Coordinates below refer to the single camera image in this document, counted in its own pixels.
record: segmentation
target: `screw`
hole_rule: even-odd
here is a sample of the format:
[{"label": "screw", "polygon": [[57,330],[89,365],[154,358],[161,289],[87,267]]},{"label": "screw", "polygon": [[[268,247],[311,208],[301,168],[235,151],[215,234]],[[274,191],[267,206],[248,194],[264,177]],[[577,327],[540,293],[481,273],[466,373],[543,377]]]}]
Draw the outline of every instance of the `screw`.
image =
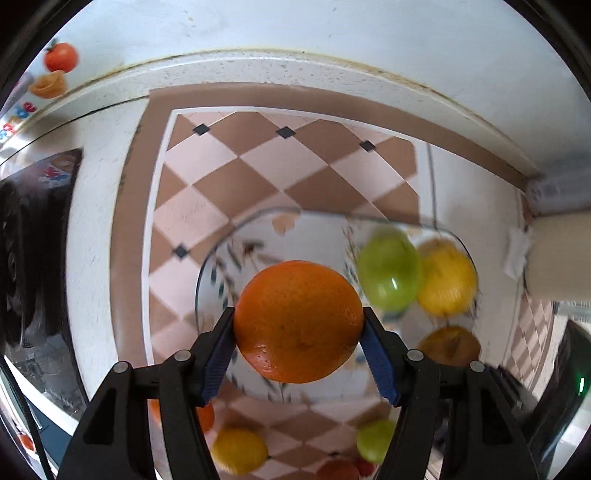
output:
[{"label": "screw", "polygon": [[113,372],[116,374],[122,374],[129,368],[129,363],[127,362],[117,362],[113,365]]},{"label": "screw", "polygon": [[420,362],[423,358],[425,358],[423,352],[420,350],[409,350],[407,357],[412,362]]},{"label": "screw", "polygon": [[470,362],[470,369],[473,372],[481,373],[484,371],[484,364],[482,362],[479,362],[478,360],[474,360]]},{"label": "screw", "polygon": [[188,350],[179,350],[178,352],[176,352],[174,354],[174,359],[177,362],[186,362],[190,358],[191,358],[191,352],[189,352]]}]

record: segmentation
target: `lemon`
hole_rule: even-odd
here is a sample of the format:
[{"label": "lemon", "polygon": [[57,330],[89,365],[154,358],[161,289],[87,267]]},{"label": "lemon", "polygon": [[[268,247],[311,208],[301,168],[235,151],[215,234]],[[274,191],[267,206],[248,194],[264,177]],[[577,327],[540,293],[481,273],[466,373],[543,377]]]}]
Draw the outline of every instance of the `lemon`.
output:
[{"label": "lemon", "polygon": [[232,475],[256,470],[269,455],[265,441],[246,429],[221,430],[210,453],[217,467]]},{"label": "lemon", "polygon": [[419,248],[419,253],[424,275],[417,295],[419,305],[435,317],[466,312],[477,289],[472,261],[449,241],[429,242]]}]

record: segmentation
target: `fruit bowl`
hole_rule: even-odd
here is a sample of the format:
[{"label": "fruit bowl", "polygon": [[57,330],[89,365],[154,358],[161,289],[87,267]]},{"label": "fruit bowl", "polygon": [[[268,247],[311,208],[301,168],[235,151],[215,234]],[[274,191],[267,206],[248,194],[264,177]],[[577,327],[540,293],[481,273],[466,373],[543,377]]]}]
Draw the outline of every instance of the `fruit bowl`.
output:
[{"label": "fruit bowl", "polygon": [[[198,332],[213,329],[223,310],[236,305],[254,275],[285,260],[307,260],[341,273],[353,285],[363,305],[371,306],[386,330],[398,333],[409,348],[415,348],[422,338],[443,325],[472,330],[477,300],[468,312],[446,319],[444,323],[429,317],[416,302],[404,312],[393,313],[379,310],[367,301],[357,278],[357,255],[376,235],[395,231],[404,232],[415,246],[433,239],[452,241],[468,255],[462,242],[452,233],[425,225],[289,208],[258,212],[222,238],[203,261],[195,298]],[[245,394],[278,403],[379,397],[359,345],[335,372],[307,384],[267,380],[246,362],[238,349],[232,355],[226,376]]]}]

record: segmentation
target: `green apple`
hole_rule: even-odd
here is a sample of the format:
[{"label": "green apple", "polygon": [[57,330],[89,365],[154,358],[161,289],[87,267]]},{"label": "green apple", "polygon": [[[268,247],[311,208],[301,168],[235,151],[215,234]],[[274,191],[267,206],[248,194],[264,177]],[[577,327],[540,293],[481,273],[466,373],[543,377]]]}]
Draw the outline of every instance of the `green apple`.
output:
[{"label": "green apple", "polygon": [[377,420],[357,433],[357,450],[361,458],[381,465],[394,436],[396,424],[391,420]]},{"label": "green apple", "polygon": [[371,239],[357,257],[359,284],[371,306],[400,312],[421,287],[421,258],[403,232]]}]

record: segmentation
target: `wall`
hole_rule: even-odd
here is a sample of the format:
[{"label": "wall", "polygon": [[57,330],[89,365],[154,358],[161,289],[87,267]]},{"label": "wall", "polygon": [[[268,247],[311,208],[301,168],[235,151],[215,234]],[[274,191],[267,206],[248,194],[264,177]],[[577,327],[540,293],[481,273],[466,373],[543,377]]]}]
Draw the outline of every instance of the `wall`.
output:
[{"label": "wall", "polygon": [[[284,49],[434,89],[500,129],[538,166],[591,151],[591,104],[502,0],[96,0],[58,37],[80,51],[71,87],[161,57]],[[30,70],[43,70],[41,57]]]}]

